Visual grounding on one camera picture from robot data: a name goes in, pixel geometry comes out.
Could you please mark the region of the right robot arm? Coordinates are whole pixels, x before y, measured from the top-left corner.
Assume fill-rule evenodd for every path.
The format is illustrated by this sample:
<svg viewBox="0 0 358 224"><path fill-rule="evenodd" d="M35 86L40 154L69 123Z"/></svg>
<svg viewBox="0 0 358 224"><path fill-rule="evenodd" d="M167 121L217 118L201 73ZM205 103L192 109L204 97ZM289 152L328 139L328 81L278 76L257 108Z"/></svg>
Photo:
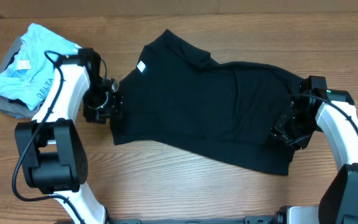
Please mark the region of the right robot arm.
<svg viewBox="0 0 358 224"><path fill-rule="evenodd" d="M349 92L327 87L324 77L310 76L291 96L291 116L282 116L270 138L294 149L304 149L315 131L331 147L338 173L314 206L283 206L255 223L358 223L358 118Z"/></svg>

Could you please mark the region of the black t-shirt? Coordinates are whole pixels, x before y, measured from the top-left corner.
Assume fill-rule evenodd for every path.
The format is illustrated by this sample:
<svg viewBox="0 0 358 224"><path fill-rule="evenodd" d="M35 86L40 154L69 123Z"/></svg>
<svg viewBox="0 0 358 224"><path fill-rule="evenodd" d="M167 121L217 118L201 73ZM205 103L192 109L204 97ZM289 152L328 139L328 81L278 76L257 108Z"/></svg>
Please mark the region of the black t-shirt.
<svg viewBox="0 0 358 224"><path fill-rule="evenodd" d="M119 83L122 116L111 118L116 145L153 140L217 161L287 175L295 150L273 140L290 115L301 78L273 65L218 63L166 30L146 45Z"/></svg>

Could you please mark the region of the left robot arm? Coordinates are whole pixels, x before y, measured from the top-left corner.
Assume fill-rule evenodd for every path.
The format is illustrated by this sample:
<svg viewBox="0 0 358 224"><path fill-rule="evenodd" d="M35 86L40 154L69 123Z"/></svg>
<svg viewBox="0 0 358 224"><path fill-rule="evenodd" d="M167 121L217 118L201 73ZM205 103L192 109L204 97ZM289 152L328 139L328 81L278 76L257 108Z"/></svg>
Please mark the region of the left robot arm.
<svg viewBox="0 0 358 224"><path fill-rule="evenodd" d="M52 63L54 81L49 94L30 122L18 123L15 139L19 153L11 181L14 195L21 201L30 199L17 189L21 170L30 188L39 189L33 202L54 199L73 223L112 223L107 208L94 196L87 176L88 159L75 128L80 108L88 123L106 124L113 116L121 116L122 97L117 94L115 79L100 75L105 65L92 48L79 49L74 55L45 51Z"/></svg>

